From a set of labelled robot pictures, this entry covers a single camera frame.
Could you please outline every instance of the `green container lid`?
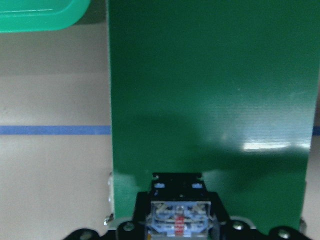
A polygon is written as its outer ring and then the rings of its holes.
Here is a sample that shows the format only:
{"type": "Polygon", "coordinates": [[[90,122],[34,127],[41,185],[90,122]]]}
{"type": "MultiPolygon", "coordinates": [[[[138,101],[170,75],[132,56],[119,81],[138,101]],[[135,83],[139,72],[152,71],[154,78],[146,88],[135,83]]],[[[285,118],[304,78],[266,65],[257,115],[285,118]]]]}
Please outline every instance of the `green container lid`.
{"type": "Polygon", "coordinates": [[[0,1],[0,33],[67,28],[86,12],[90,0],[0,1]]]}

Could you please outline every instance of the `floor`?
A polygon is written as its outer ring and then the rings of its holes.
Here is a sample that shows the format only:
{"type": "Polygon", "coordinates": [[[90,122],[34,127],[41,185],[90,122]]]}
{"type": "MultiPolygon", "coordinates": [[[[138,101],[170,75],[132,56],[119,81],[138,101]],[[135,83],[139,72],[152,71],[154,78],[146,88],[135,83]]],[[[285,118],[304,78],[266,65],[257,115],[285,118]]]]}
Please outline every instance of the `floor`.
{"type": "MultiPolygon", "coordinates": [[[[83,135],[77,127],[111,124],[106,39],[105,22],[0,35],[0,126],[34,126],[38,133],[0,135],[0,239],[57,240],[81,227],[105,232],[111,136],[83,135]],[[54,126],[75,130],[42,134],[54,126]]],[[[314,240],[320,239],[319,149],[320,136],[313,136],[302,216],[314,240]]]]}

